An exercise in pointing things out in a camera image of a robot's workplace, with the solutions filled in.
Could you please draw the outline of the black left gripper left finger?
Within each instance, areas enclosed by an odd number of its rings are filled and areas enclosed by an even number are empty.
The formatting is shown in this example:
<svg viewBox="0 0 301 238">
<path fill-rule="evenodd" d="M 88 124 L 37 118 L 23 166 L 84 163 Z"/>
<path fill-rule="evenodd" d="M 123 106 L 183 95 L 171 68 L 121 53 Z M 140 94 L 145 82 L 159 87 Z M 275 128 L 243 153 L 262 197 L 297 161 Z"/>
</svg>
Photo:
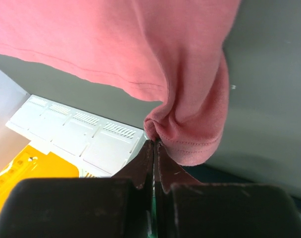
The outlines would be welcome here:
<svg viewBox="0 0 301 238">
<path fill-rule="evenodd" d="M 0 212 L 0 238 L 146 238 L 152 231 L 152 141 L 110 178 L 30 178 Z"/>
</svg>

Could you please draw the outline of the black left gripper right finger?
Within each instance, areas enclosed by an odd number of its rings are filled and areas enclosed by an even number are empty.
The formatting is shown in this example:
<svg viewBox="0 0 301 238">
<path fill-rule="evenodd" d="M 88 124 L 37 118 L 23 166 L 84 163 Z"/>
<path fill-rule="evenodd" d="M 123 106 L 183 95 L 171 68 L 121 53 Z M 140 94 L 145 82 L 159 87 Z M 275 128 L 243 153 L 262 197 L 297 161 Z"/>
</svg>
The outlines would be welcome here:
<svg viewBox="0 0 301 238">
<path fill-rule="evenodd" d="M 160 238 L 301 238 L 301 219 L 281 188 L 260 183 L 203 183 L 154 145 Z"/>
</svg>

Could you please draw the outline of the pink t shirt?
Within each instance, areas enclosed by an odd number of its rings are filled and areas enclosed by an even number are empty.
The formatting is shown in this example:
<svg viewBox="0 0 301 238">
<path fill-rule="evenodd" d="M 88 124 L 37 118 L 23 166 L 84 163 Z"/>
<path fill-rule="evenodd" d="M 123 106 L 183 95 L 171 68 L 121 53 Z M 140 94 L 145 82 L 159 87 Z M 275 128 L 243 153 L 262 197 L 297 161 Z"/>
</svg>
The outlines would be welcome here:
<svg viewBox="0 0 301 238">
<path fill-rule="evenodd" d="M 216 151 L 238 0 L 0 0 L 0 54 L 160 101 L 144 121 L 182 166 Z"/>
</svg>

